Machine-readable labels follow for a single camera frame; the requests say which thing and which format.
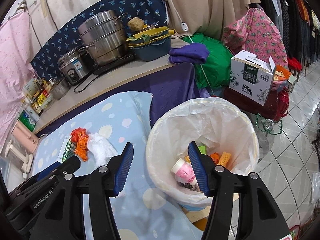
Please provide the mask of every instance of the stainless steel pot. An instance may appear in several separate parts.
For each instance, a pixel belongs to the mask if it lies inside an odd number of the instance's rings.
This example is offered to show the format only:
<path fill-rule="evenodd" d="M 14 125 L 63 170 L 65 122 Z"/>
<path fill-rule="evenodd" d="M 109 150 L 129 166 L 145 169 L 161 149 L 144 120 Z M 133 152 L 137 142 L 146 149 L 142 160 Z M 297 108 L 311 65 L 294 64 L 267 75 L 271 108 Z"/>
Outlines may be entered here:
<path fill-rule="evenodd" d="M 57 100 L 61 99 L 70 89 L 70 84 L 66 78 L 61 78 L 56 81 L 52 88 L 50 89 L 50 93 Z"/>
<path fill-rule="evenodd" d="M 128 52 L 126 35 L 121 18 L 115 10 L 105 11 L 92 16 L 78 28 L 80 38 L 90 56 L 99 66 L 123 57 Z"/>
<path fill-rule="evenodd" d="M 83 78 L 90 74 L 93 69 L 92 65 L 88 65 L 85 57 L 89 57 L 84 48 L 80 46 L 63 55 L 59 60 L 60 71 L 65 75 L 71 85 L 76 85 Z"/>

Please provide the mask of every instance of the power cord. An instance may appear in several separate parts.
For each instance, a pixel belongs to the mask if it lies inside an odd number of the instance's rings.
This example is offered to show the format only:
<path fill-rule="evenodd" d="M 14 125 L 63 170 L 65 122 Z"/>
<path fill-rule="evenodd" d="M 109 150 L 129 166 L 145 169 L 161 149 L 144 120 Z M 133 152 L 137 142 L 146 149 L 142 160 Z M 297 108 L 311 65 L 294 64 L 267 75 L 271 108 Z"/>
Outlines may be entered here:
<path fill-rule="evenodd" d="M 97 78 L 101 77 L 101 76 L 104 75 L 104 74 L 105 74 L 105 73 L 96 76 L 94 79 L 92 79 L 92 80 L 89 82 L 89 84 L 87 84 L 87 85 L 85 86 L 84 89 L 82 89 L 82 90 L 80 90 L 80 91 L 76 91 L 76 89 L 77 89 L 80 85 L 82 85 L 82 83 L 83 83 L 84 81 L 86 81 L 88 77 L 85 78 L 84 80 L 82 80 L 82 81 L 80 82 L 80 84 L 78 84 L 78 85 L 76 86 L 76 88 L 73 90 L 73 92 L 75 92 L 75 93 L 80 93 L 80 92 L 84 91 L 91 83 L 93 83 Z"/>
<path fill-rule="evenodd" d="M 177 9 L 175 8 L 175 6 L 174 6 L 174 4 L 173 4 L 173 1 L 170 0 L 170 2 L 171 2 L 171 4 L 172 4 L 172 7 L 173 7 L 174 11 L 175 11 L 175 12 L 177 13 L 177 15 L 178 15 L 178 18 L 179 18 L 179 20 L 180 20 L 180 22 L 181 22 L 181 28 L 182 28 L 182 30 L 187 33 L 187 35 L 188 35 L 189 39 L 191 40 L 191 42 L 194 43 L 193 40 L 192 40 L 192 38 L 191 38 L 191 36 L 190 36 L 190 34 L 189 34 L 189 32 L 188 32 L 188 31 L 189 31 L 188 25 L 187 25 L 184 21 L 182 21 L 182 18 L 180 17 Z M 207 81 L 207 83 L 208 83 L 208 85 L 209 85 L 209 87 L 210 87 L 210 89 L 211 89 L 212 94 L 213 94 L 213 91 L 212 91 L 211 85 L 210 85 L 210 83 L 209 83 L 209 80 L 208 80 L 208 78 L 207 78 L 207 75 L 205 74 L 204 69 L 203 69 L 203 67 L 202 67 L 201 64 L 200 64 L 200 66 L 201 66 L 201 70 L 202 70 L 202 72 L 203 72 L 203 74 L 204 74 L 204 77 L 205 77 L 205 79 L 206 79 L 206 81 Z"/>
<path fill-rule="evenodd" d="M 39 137 L 39 140 L 43 137 L 43 136 L 49 136 L 49 134 L 47 134 L 47 133 L 44 133 L 44 134 L 42 134 L 42 135 L 40 135 L 40 137 Z"/>

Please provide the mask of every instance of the green bag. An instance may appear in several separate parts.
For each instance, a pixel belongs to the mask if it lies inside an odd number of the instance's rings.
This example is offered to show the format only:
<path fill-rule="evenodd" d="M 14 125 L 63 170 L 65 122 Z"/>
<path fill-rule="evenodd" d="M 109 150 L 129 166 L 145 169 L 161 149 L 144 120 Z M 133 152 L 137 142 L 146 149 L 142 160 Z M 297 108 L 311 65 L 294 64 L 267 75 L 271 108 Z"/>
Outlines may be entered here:
<path fill-rule="evenodd" d="M 201 65 L 194 64 L 198 88 L 210 87 L 216 89 L 220 86 L 229 86 L 230 64 L 231 57 L 233 56 L 231 52 L 221 43 L 221 41 L 204 36 L 202 33 L 195 33 L 191 38 L 193 42 L 204 44 L 210 52 L 207 62 L 202 65 L 209 84 L 201 69 Z M 191 43 L 189 37 L 184 37 L 183 40 Z"/>

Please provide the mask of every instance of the red thermos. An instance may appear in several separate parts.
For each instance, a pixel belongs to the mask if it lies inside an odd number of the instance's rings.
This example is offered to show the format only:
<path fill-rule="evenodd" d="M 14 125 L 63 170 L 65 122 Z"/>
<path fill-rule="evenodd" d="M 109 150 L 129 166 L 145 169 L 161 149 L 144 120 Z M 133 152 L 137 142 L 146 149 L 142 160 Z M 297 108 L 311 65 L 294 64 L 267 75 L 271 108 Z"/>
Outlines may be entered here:
<path fill-rule="evenodd" d="M 281 92 L 278 94 L 278 111 L 277 115 L 274 118 L 275 122 L 280 121 L 284 116 L 287 116 L 289 110 L 289 90 L 284 87 Z"/>

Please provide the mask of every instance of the white tissue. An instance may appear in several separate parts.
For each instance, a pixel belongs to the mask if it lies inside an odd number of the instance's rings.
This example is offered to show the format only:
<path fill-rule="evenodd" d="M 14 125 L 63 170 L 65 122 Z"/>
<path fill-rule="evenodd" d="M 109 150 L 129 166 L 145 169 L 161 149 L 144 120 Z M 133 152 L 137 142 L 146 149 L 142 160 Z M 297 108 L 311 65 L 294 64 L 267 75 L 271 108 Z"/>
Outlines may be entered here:
<path fill-rule="evenodd" d="M 95 168 L 107 165 L 111 157 L 119 155 L 111 143 L 98 133 L 89 134 L 87 147 L 96 159 Z"/>

